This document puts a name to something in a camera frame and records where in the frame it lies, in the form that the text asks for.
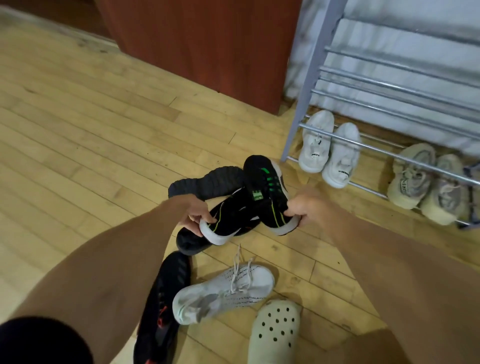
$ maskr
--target person's left hand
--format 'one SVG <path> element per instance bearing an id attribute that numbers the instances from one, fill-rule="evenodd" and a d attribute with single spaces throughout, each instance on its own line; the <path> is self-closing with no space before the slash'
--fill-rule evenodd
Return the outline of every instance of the person's left hand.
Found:
<path id="1" fill-rule="evenodd" d="M 208 211 L 207 202 L 198 199 L 193 194 L 184 194 L 182 196 L 178 196 L 182 198 L 184 202 L 187 204 L 187 213 L 185 217 L 180 221 L 180 225 L 185 226 L 188 230 L 193 232 L 195 235 L 202 237 L 203 234 L 200 231 L 199 222 L 202 218 L 209 224 L 213 224 L 216 222 L 216 218 L 213 218 Z"/>

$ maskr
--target person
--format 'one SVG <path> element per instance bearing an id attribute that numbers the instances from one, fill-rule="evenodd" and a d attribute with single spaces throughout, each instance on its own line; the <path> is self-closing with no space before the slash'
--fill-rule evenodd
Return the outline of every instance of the person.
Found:
<path id="1" fill-rule="evenodd" d="M 325 363 L 378 363 L 372 343 L 396 348 L 402 362 L 478 361 L 475 270 L 355 217 L 312 187 L 299 191 L 284 214 L 302 215 L 301 224 L 316 223 L 331 237 L 393 332 L 380 340 L 376 333 L 358 337 L 360 344 L 326 353 Z M 176 196 L 86 242 L 48 272 L 0 327 L 0 362 L 110 363 L 138 323 L 174 227 L 181 223 L 199 235 L 200 217 L 215 222 L 205 202 Z"/>

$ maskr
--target person's right arm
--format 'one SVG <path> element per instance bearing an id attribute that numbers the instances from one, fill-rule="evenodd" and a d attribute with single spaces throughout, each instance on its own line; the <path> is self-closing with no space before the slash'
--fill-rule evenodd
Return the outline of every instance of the person's right arm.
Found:
<path id="1" fill-rule="evenodd" d="M 480 275 L 436 248 L 355 217 L 318 190 L 288 202 L 331 237 L 415 364 L 480 360 Z"/>

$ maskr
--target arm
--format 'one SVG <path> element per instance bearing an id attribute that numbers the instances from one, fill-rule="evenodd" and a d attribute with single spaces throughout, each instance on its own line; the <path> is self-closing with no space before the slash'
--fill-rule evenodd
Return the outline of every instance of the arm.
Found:
<path id="1" fill-rule="evenodd" d="M 86 341 L 96 364 L 108 364 L 140 320 L 168 239 L 188 215 L 215 222 L 207 204 L 193 195 L 176 196 L 152 211 L 92 238 L 61 261 L 13 313 L 57 319 Z"/>
<path id="2" fill-rule="evenodd" d="M 437 249 L 361 220 L 305 189 L 285 215 L 320 225 L 413 363 L 480 357 L 480 275 Z"/>

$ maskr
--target black sleeve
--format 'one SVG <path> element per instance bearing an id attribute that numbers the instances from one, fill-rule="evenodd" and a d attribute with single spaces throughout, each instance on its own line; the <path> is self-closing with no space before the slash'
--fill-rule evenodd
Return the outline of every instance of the black sleeve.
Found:
<path id="1" fill-rule="evenodd" d="M 60 321 L 21 317 L 0 325 L 0 363 L 93 364 L 85 341 Z"/>

